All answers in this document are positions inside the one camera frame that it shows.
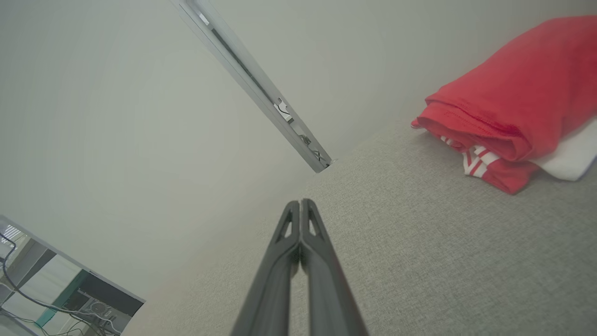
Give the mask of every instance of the gray carpet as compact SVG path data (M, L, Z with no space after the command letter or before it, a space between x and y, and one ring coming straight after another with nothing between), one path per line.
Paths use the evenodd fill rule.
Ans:
M461 155L394 124L316 175L319 207L372 335L597 332L597 169L544 173L510 196ZM125 336L229 333L282 207L220 237L134 316ZM307 279L291 334L307 335Z

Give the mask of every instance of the cable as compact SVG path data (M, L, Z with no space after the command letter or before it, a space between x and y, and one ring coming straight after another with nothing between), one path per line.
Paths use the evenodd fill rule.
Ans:
M77 323L75 323L75 325L77 325L77 324L79 324L79 323L83 322L83 323L84 323L84 324L86 324L86 325L87 325L87 326L88 326L88 327L89 327L91 330L93 330L93 332L95 332L97 336L102 336L102 335L101 335L99 332L97 332L97 330L95 330L95 329L93 328L92 324L89 324L89 322L87 322L86 320L83 320L83 319L81 319L81 318L79 318L79 317L77 317L77 316L74 316L73 314L69 314L69 315L70 315L72 318L74 318L75 320L77 320L77 321L78 321Z
M39 329L41 329L41 331L44 333L44 335L45 335L45 336L69 336L69 334L70 334L70 332L71 332L71 331L76 331L76 330L78 330L78 331L81 333L81 336L83 336L83 335L84 335L84 333L83 333L83 330L81 330L80 328L77 328L77 329L74 329L74 328L73 328L74 326L76 326L76 325L77 325L77 324L79 324L80 322L77 322L77 323L75 323L75 324L74 324L72 327L70 327L70 329L69 329L67 332L62 332L62 333L60 333L60 334L54 334L54 335L50 335L50 334L49 334L49 333L48 333L48 332L47 332L47 331L46 331L46 330L45 330L43 327L39 326L39 325L37 324L37 322L35 322L34 320L30 320L30 319L24 319L24 318L22 318L22 317L18 317L18 316L16 316L15 314L12 314L12 313L11 313L10 311L8 311L8 310L3 310L2 312L6 312L6 313L8 313L8 314L1 314L1 315L8 316L8 317L12 317L13 319L17 319L17 320L21 320L21 321L24 321L24 322L27 322L27 323L32 323L32 324L34 324L34 325L35 325L35 326L37 326Z
M96 313L81 313L80 311L77 311L77 310L66 310L66 309L62 309L62 308L59 308L59 307L53 306L53 305L51 305L51 304L43 303L43 302L41 302L41 301L38 301L38 300L36 300L36 299L33 299L33 298L31 298L30 296L28 296L28 295L26 295L25 293L23 293L23 292L22 292L22 291L21 291L19 288L17 288L17 286L14 284L14 282L13 282L13 281L10 279L10 277L8 276L8 272L6 271L6 260L8 260L8 259L9 259L9 257L10 257L10 255L11 255L11 254L13 254L14 250L16 250L16 249L17 249L17 245L16 245L16 244L15 244L15 243L14 243L12 240L10 240L8 237L6 237L5 235L3 235L2 233L0 233L0 236L1 236L2 238L4 238L6 241L8 241L9 243L11 243L11 244L13 245L13 248L12 248L12 249L10 250L10 252L9 252L9 253L6 255L6 258L4 258L4 261L2 262L2 272L4 273L4 277L5 277L5 278L8 280L8 282L10 283L10 285L11 285L11 286L14 288L14 291L15 291L15 292L17 292L17 293L19 293L20 295L24 296L24 297L25 297L25 299L27 299L27 300L29 300L29 301L31 301L31 302L33 302L33 303L37 303L37 304L39 304L39 305L40 305L40 306L42 306L42 307L46 307L46 308L49 308L49 309L51 309L51 310L54 310L54 311L59 311L59 312L61 312L61 313L67 313L67 314L69 314L69 315L71 315L71 313L77 313L77 314L81 314L81 315L92 315L92 316L93 316L93 315L95 315L95 316L96 316L97 318L99 318L100 320L104 320L104 321L107 321L107 322L109 322L109 323L110 323L110 326L112 327L112 329L114 329L114 331L116 331L117 333L119 333L119 334L121 334L121 333L122 333L122 331L120 331L120 330L118 330L118 329L114 328L114 324L112 323L112 321L111 321L111 320L109 320L109 319L105 319L105 318L103 318L103 317L99 316L99 315L98 315L98 314L96 314Z
M11 292L11 293L13 293L13 292L14 292L14 289L12 289L12 288L8 287L8 285L7 285L7 284L5 284L5 283L1 283L1 282L0 282L0 285L2 285L2 286L4 286L4 287L6 287L6 288L7 288L7 289L8 289L8 290Z

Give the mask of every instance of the folded red shirt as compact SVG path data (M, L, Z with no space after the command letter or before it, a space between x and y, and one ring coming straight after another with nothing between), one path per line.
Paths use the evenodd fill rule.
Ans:
M426 102L413 127L449 140L465 161L479 148L494 154L479 177L517 192L538 169L528 160L597 114L597 16L540 24Z

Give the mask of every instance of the green panel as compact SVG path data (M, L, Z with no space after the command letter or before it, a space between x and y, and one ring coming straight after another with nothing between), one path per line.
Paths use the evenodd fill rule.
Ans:
M80 287L80 285L83 283L83 281L87 278L88 275L89 272L81 270L79 274L77 274L73 278L70 284L66 286L62 293L58 295L56 300L54 300L54 302L52 303L52 306L62 307L62 305L66 303L66 300L68 300L70 296L73 295L74 292L76 292L76 290ZM39 319L35 321L35 325L37 325L40 328L43 327L46 323L48 323L49 320L52 319L52 317L54 317L54 315L56 315L56 310L47 308L43 312L43 314L41 314Z

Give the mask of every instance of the white wall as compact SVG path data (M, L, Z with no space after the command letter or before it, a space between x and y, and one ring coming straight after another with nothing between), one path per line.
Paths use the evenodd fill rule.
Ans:
M595 0L211 2L332 158L527 29L597 14Z
M0 2L0 158L1 214L142 298L314 174L166 0Z
M213 2L337 158L590 0ZM312 175L167 0L1 2L0 158L0 213L141 297Z

